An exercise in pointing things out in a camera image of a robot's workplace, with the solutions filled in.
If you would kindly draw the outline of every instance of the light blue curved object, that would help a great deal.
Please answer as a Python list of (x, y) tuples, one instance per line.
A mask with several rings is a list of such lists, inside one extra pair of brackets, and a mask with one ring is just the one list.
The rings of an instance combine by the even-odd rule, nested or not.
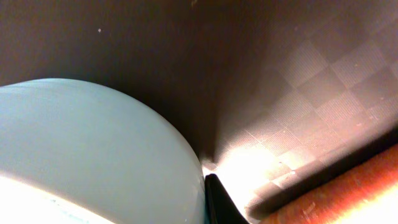
[(146, 105), (93, 83), (0, 87), (0, 172), (115, 223), (206, 220), (201, 166), (186, 140)]

